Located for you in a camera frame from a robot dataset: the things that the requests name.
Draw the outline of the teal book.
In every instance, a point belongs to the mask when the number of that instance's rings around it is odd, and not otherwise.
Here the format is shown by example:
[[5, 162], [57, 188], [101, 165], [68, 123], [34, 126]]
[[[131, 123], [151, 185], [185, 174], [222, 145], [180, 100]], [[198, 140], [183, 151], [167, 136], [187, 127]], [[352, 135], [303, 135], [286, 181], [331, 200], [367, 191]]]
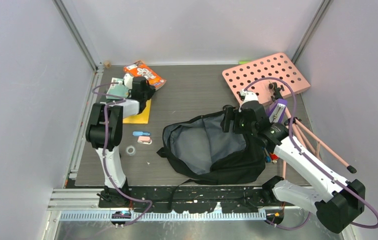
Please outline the teal book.
[[124, 80], [122, 78], [113, 77], [111, 79], [112, 83], [107, 90], [107, 99], [110, 100], [118, 100], [118, 99], [126, 99], [130, 95], [130, 89], [124, 84]]

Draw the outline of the orange book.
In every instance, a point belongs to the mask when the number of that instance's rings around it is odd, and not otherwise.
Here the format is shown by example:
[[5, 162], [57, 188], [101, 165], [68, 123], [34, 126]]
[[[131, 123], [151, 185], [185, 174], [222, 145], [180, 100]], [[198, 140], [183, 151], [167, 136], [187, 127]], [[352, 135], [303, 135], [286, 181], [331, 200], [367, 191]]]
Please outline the orange book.
[[143, 61], [139, 60], [132, 64], [125, 65], [123, 71], [126, 74], [130, 74], [133, 77], [144, 77], [148, 80], [151, 86], [154, 86], [156, 90], [162, 88], [167, 80], [158, 75]]

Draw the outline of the black backpack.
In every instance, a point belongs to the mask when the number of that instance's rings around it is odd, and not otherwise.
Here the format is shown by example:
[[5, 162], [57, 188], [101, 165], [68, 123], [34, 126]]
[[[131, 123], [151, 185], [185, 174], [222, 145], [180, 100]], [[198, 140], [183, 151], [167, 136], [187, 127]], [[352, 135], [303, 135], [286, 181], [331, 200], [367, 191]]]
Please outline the black backpack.
[[223, 132], [222, 111], [167, 125], [156, 152], [171, 167], [198, 185], [242, 185], [257, 180], [266, 168], [265, 154], [247, 134]]

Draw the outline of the purple metronome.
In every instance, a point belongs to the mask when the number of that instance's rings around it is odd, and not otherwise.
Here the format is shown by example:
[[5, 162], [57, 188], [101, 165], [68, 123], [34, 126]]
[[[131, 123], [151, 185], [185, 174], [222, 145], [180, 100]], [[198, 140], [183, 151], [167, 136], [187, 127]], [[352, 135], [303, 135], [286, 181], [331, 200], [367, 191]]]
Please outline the purple metronome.
[[288, 101], [282, 98], [275, 100], [266, 110], [270, 123], [282, 123], [287, 109]]

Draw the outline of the yellow book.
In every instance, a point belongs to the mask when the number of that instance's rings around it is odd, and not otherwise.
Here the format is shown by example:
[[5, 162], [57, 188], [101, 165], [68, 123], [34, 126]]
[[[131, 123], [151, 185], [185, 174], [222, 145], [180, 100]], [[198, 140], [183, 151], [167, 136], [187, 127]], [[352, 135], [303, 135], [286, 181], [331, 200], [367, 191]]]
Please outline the yellow book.
[[142, 113], [124, 118], [123, 123], [124, 124], [139, 124], [139, 125], [148, 124], [149, 119], [150, 119], [150, 113], [151, 113], [151, 105], [152, 105], [152, 101], [148, 100], [146, 102], [146, 107], [142, 111]]

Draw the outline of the pink perforated stand board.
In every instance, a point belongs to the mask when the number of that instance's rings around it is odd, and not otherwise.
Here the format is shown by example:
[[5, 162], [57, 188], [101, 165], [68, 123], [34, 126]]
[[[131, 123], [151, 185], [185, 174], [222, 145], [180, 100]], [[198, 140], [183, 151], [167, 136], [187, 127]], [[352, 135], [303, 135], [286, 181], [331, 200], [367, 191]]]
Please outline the pink perforated stand board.
[[287, 83], [295, 94], [303, 93], [311, 87], [290, 57], [283, 52], [225, 69], [222, 76], [239, 103], [242, 103], [242, 90], [247, 88], [255, 93], [261, 104], [270, 104], [272, 96], [276, 95], [269, 87], [272, 83], [276, 83], [279, 88], [283, 87], [280, 91], [283, 98], [291, 97], [288, 88], [275, 79]]

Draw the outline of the small wooden cork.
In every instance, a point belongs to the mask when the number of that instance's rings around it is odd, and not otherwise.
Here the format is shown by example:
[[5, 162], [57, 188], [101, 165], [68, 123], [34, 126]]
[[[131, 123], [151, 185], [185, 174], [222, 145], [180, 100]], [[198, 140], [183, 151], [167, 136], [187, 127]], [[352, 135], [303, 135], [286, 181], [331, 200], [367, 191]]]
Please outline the small wooden cork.
[[109, 69], [109, 68], [111, 67], [111, 62], [108, 61], [108, 60], [106, 60], [106, 61], [103, 62], [103, 66], [104, 66], [105, 68]]

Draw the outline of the blue eraser pen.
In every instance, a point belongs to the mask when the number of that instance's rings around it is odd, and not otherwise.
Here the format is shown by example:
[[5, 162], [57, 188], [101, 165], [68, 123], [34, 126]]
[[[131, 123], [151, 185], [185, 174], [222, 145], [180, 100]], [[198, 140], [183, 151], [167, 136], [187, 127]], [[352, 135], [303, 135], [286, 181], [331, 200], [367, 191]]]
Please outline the blue eraser pen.
[[151, 133], [147, 131], [133, 131], [132, 135], [135, 137], [141, 137], [141, 136], [150, 136]]

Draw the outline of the colourful toy train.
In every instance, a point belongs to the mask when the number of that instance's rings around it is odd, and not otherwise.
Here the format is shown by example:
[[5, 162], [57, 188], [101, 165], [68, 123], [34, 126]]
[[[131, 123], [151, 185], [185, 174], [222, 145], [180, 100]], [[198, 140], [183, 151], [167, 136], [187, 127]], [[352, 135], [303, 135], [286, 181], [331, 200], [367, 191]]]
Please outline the colourful toy train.
[[276, 164], [278, 162], [278, 159], [279, 157], [277, 155], [275, 155], [274, 153], [272, 152], [269, 152], [267, 149], [263, 149], [264, 153], [265, 153], [265, 160], [267, 163], [273, 163], [273, 164]]

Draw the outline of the pink correction tape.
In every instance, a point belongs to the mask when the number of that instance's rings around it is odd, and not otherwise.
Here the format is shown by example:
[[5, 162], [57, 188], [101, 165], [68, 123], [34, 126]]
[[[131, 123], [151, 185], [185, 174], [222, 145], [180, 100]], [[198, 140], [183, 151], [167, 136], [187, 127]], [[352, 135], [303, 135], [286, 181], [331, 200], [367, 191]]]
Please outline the pink correction tape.
[[152, 139], [150, 136], [139, 136], [137, 138], [137, 142], [139, 144], [145, 144], [145, 145], [150, 145], [152, 143]]

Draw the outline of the green block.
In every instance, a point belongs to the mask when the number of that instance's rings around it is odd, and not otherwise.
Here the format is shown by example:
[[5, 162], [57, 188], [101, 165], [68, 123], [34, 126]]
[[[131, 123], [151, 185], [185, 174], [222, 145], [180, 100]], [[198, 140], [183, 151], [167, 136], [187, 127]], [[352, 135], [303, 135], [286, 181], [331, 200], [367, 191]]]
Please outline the green block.
[[251, 60], [241, 60], [238, 62], [239, 65], [243, 65], [243, 64], [247, 64], [247, 63], [250, 63]]

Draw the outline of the pink tripod legs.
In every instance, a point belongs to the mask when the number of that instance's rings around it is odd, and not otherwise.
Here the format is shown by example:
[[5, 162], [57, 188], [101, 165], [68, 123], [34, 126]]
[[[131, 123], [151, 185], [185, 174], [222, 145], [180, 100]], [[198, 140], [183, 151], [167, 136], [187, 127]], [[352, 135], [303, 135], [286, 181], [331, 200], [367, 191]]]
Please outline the pink tripod legs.
[[[284, 87], [278, 86], [275, 82], [270, 82], [268, 84], [269, 90], [272, 92], [271, 100], [274, 102], [277, 99], [284, 99], [281, 95], [281, 91]], [[285, 110], [284, 117], [290, 119], [292, 117], [290, 111], [288, 110], [288, 105]], [[295, 137], [300, 141], [300, 143], [306, 147], [313, 155], [318, 159], [321, 159], [320, 150], [323, 148], [329, 152], [333, 157], [335, 157], [346, 169], [352, 173], [356, 174], [357, 169], [345, 161], [341, 156], [339, 156], [333, 149], [331, 149], [326, 143], [324, 143], [319, 137], [317, 137], [311, 130], [309, 130], [300, 119], [295, 118], [292, 125], [292, 130]]]

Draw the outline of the clear tape roll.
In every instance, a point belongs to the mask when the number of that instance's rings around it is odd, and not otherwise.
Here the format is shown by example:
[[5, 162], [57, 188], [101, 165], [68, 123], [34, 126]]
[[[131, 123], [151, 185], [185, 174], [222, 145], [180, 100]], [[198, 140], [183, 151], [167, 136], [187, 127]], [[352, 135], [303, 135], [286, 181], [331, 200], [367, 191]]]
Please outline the clear tape roll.
[[136, 148], [133, 145], [126, 147], [125, 152], [128, 156], [134, 156], [136, 154]]

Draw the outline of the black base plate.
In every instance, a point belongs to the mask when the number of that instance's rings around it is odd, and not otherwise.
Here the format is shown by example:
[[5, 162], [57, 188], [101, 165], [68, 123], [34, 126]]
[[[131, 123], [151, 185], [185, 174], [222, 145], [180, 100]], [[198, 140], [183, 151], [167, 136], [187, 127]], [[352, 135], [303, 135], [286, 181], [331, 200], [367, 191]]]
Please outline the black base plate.
[[265, 207], [288, 207], [255, 185], [132, 186], [125, 198], [116, 190], [97, 193], [100, 208], [129, 208], [136, 213], [211, 213], [220, 207], [227, 213], [254, 213]]

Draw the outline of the slotted aluminium rail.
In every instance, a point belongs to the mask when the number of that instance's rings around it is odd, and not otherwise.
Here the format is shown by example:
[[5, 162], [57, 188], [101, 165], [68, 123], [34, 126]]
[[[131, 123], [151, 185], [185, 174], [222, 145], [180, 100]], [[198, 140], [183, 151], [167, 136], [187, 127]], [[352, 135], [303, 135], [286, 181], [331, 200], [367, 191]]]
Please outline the slotted aluminium rail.
[[64, 210], [59, 215], [60, 221], [133, 221], [137, 219], [140, 222], [162, 222], [162, 221], [265, 221], [270, 215], [264, 209], [255, 212], [231, 212], [224, 213], [222, 210], [213, 210], [212, 212], [203, 213], [154, 213], [148, 212], [141, 214], [129, 210]]

